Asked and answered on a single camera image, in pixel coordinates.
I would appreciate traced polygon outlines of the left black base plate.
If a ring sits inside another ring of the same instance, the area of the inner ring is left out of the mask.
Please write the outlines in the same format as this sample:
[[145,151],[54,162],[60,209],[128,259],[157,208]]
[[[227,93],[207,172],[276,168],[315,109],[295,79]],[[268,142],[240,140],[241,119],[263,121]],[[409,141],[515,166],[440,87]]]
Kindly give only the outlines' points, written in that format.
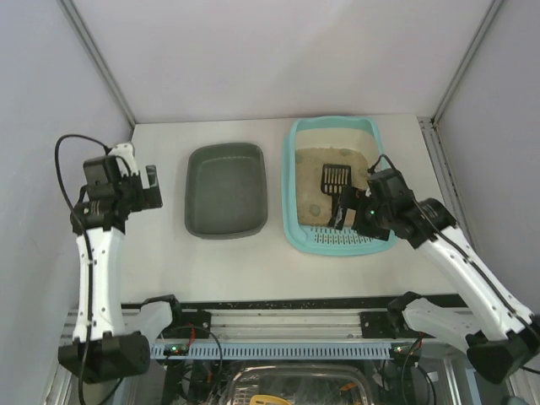
[[212,314],[205,310],[184,311],[181,316],[163,330],[164,339],[189,339],[195,332],[195,339],[209,338]]

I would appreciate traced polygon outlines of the clear plastic tub below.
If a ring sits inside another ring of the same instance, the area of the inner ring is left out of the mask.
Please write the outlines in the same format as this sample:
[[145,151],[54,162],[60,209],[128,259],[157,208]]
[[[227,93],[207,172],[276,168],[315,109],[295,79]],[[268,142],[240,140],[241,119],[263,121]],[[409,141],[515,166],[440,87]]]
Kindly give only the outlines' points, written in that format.
[[276,363],[247,366],[232,377],[219,404],[248,404],[270,396],[290,404],[373,404],[366,377],[353,366]]

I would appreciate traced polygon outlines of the dark grey plastic bin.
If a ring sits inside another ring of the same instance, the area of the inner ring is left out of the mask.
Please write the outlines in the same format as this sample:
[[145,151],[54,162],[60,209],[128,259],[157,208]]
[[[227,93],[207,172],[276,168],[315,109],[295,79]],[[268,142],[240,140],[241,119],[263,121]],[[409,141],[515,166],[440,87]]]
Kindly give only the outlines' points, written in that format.
[[264,155],[254,143],[196,149],[186,171],[186,230],[204,240],[257,234],[267,222]]

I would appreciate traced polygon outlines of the aluminium front rail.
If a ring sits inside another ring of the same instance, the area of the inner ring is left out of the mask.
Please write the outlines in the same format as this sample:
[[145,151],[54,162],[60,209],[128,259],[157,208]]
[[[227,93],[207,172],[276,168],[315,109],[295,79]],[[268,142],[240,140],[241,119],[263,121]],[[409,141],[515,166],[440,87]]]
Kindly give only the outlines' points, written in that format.
[[[330,340],[368,339],[362,337],[359,313],[382,309],[210,309],[186,308],[184,311],[208,311],[212,314],[210,331],[224,341],[247,340]],[[413,340],[416,332],[399,332],[395,339]]]

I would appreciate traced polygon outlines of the teal cat litter box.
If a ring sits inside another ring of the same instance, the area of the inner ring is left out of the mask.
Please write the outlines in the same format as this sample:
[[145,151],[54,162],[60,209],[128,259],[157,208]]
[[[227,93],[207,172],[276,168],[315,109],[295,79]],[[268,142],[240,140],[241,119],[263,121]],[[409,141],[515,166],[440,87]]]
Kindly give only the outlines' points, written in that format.
[[395,235],[374,240],[352,229],[354,211],[339,209],[345,186],[365,190],[367,170],[382,153],[379,128],[368,117],[297,120],[283,141],[283,229],[298,251],[330,257],[390,249]]

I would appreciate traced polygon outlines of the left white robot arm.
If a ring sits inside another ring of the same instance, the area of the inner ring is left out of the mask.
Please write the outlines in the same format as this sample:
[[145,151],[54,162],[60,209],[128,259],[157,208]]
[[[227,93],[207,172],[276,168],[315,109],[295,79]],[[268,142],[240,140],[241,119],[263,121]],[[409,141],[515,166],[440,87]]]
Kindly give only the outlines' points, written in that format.
[[73,208],[80,273],[78,314],[72,342],[61,346],[61,366],[82,382],[96,384],[142,375],[150,344],[181,313],[173,294],[146,299],[124,319],[120,301],[120,258],[130,213],[162,207],[155,166],[145,168],[148,187],[134,170],[121,174],[110,160],[84,163],[87,183]]

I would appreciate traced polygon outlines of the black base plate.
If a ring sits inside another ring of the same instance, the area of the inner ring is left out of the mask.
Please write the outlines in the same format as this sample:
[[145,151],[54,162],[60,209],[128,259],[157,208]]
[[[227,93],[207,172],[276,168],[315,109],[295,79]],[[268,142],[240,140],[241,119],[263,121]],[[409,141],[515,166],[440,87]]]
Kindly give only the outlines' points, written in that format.
[[362,337],[368,339],[395,339],[399,331],[390,323],[386,311],[362,311],[359,313]]
[[212,314],[205,310],[184,311],[181,316],[163,330],[164,339],[189,339],[195,332],[195,339],[209,338]]

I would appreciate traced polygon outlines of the black litter scoop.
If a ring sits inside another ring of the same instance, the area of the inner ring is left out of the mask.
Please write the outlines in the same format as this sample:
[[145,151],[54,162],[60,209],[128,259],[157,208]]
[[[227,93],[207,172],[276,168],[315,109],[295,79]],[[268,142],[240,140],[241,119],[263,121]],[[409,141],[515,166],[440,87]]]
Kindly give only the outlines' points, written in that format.
[[324,164],[321,173],[321,192],[332,199],[332,210],[338,205],[338,199],[345,186],[352,184],[350,165]]

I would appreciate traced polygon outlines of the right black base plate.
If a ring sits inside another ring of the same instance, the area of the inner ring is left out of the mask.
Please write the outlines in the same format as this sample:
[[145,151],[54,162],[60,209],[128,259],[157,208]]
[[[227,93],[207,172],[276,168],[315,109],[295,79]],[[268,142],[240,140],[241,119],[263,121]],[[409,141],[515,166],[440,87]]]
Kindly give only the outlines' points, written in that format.
[[362,337],[368,339],[395,339],[399,331],[390,323],[386,311],[362,311],[359,313]]

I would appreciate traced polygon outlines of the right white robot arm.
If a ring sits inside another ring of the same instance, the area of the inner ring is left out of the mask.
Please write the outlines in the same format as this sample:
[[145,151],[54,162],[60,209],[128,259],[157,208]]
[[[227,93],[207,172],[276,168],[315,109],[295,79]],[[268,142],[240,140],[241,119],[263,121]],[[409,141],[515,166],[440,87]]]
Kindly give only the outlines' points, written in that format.
[[395,331],[421,332],[451,345],[494,384],[539,354],[538,316],[493,275],[442,203],[433,198],[418,202],[404,189],[390,196],[346,186],[332,205],[331,227],[341,228],[347,211],[353,210],[352,229],[358,234],[406,240],[439,268],[471,312],[458,314],[409,291],[387,307]]

